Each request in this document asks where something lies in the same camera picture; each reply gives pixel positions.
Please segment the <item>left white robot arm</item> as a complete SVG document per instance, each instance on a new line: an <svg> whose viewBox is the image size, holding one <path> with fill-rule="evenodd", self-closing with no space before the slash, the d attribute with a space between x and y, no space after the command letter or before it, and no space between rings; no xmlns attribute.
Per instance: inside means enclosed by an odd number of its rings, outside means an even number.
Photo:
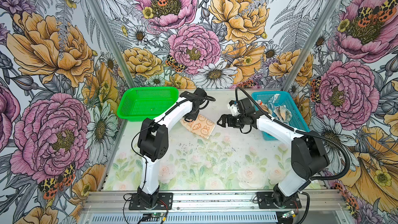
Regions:
<svg viewBox="0 0 398 224"><path fill-rule="evenodd" d="M159 199L159 170L160 160L166 155L169 148L169 130L184 119L194 121L199 112L216 99L209 96L205 90L197 88L194 92L184 91L176 103L154 119L146 118L142 122L141 130L137 134L138 155L143 160L141 183L131 203L140 207L153 209Z"/></svg>

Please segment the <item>aluminium corner post right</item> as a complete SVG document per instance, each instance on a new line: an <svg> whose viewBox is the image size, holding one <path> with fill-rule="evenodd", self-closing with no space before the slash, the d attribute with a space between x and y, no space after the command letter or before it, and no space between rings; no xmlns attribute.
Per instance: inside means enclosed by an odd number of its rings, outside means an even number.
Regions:
<svg viewBox="0 0 398 224"><path fill-rule="evenodd" d="M296 79L298 73L301 70L301 67L304 65L308 55L310 54L316 39L321 34L324 26L326 25L327 20L331 17L334 9L338 4L340 4L341 0L328 0L325 4L325 8L320 11L318 20L316 21L314 27L312 28L307 41L305 42L303 48L301 49L300 55L298 56L297 61L292 67L291 72L286 77L286 80L283 84L281 91L288 91L291 84Z"/></svg>

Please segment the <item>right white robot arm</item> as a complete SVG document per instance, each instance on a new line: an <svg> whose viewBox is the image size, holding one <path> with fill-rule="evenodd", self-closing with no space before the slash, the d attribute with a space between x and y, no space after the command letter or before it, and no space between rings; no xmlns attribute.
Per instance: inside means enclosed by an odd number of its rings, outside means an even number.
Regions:
<svg viewBox="0 0 398 224"><path fill-rule="evenodd" d="M272 201L276 207L285 207L329 165L323 141L315 132L305 132L281 122L250 97L230 101L228 109L231 114L221 115L217 125L240 130L248 126L250 130L266 132L290 147L292 169L273 189Z"/></svg>

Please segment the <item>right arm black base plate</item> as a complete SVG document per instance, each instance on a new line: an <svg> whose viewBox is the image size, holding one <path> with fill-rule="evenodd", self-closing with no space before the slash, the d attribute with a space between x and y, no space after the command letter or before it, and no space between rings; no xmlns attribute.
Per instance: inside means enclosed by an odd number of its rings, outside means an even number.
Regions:
<svg viewBox="0 0 398 224"><path fill-rule="evenodd" d="M300 209L302 204L298 194L286 197L278 192L260 191L256 193L259 209Z"/></svg>

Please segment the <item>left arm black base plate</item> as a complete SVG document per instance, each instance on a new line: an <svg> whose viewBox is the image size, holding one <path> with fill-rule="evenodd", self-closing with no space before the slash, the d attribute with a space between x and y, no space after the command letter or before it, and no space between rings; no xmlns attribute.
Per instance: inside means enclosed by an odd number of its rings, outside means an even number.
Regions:
<svg viewBox="0 0 398 224"><path fill-rule="evenodd" d="M128 209L131 211L171 210L173 196L173 193L164 192L155 192L153 195L146 193L132 194Z"/></svg>

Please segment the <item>aluminium front rail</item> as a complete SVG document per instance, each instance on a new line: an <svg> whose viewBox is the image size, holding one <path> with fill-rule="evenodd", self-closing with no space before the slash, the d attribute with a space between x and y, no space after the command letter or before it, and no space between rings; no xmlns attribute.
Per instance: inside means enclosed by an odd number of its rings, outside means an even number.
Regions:
<svg viewBox="0 0 398 224"><path fill-rule="evenodd" d="M337 190L307 189L310 196L310 211L343 211L346 204ZM220 191L171 191L173 197L163 201L168 207L163 211L170 213L187 212L258 212L284 211L288 209L305 210L307 197L299 194L296 204L289 202L286 207L276 207L272 200L264 202L263 197L257 197L256 190L220 190ZM145 213L153 209L129 210L130 192L100 191L91 193L85 203L82 213Z"/></svg>

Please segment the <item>green plastic basket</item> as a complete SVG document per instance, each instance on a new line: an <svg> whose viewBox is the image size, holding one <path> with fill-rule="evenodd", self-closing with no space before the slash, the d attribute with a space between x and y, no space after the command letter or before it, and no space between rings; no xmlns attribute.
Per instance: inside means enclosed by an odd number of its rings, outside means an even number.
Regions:
<svg viewBox="0 0 398 224"><path fill-rule="evenodd" d="M120 101L117 116L130 122L153 119L176 103L179 92L174 87L137 87L127 90Z"/></svg>

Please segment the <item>teal plastic basket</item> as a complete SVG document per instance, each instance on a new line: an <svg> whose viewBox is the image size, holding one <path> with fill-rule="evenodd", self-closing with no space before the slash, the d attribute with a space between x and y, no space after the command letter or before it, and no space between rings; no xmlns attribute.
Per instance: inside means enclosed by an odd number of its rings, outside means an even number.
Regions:
<svg viewBox="0 0 398 224"><path fill-rule="evenodd" d="M309 132L309 127L294 103L288 92L284 91L261 91L254 92L252 98L261 107L266 107L266 112L274 119L290 126L293 129ZM263 113L258 110L257 116L254 117L254 123L251 127L263 132L263 138L267 141L280 141L286 145L290 145L294 138L300 137L294 133L270 121Z"/></svg>

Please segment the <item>small green circuit board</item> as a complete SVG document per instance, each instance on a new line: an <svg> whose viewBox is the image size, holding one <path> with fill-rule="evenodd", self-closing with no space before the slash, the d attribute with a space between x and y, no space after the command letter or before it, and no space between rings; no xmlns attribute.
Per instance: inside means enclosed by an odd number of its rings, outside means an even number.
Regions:
<svg viewBox="0 0 398 224"><path fill-rule="evenodd" d="M148 222L161 222L161 221L164 221L165 218L166 218L166 212L164 212L164 213L157 212L157 213L148 213L147 214Z"/></svg>

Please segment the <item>orange bunny towel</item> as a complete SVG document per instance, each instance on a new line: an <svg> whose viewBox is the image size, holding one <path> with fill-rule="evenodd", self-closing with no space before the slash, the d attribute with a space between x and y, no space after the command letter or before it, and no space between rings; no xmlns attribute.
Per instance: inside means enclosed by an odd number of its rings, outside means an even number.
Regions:
<svg viewBox="0 0 398 224"><path fill-rule="evenodd" d="M203 115L198 115L196 120L187 122L184 119L180 120L180 123L193 134L199 135L202 138L209 139L211 133L215 128L215 123Z"/></svg>

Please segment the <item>aluminium corner post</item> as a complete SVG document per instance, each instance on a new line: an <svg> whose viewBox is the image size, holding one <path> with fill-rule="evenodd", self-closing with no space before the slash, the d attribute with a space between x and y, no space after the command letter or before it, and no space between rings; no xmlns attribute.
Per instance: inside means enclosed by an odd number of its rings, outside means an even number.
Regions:
<svg viewBox="0 0 398 224"><path fill-rule="evenodd" d="M102 10L102 6L98 0L86 0L90 11L92 12L93 17L96 19L109 47L114 55L116 61L118 62L121 72L126 80L127 85L129 88L137 87L129 69L127 68L126 62L122 56L122 52L120 47L112 33L112 29L110 28L108 21L106 19L106 15Z"/></svg>
<svg viewBox="0 0 398 224"><path fill-rule="evenodd" d="M308 55L310 54L316 39L321 34L324 26L326 25L327 20L331 17L334 9L338 4L340 4L341 0L328 0L325 4L325 8L320 11L318 20L316 21L314 27L312 28L307 41L305 42L303 48L301 49L300 55L298 56L297 61L292 67L291 72L286 77L286 80L283 84L281 91L288 91L291 84L296 79L298 73L301 70L301 67L304 65Z"/></svg>

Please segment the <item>aluminium corner post left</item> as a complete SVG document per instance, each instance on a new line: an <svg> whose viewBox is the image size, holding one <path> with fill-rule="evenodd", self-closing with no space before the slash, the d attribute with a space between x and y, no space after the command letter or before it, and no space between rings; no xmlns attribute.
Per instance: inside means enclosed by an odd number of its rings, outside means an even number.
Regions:
<svg viewBox="0 0 398 224"><path fill-rule="evenodd" d="M102 10L102 6L98 0L86 0L90 11L92 12L93 17L96 19L109 47L114 55L116 61L118 62L121 72L126 80L127 85L129 88L137 87L129 69L127 68L126 62L122 56L122 52L120 47L112 33L112 29L110 28L108 21L106 19L106 15Z"/></svg>

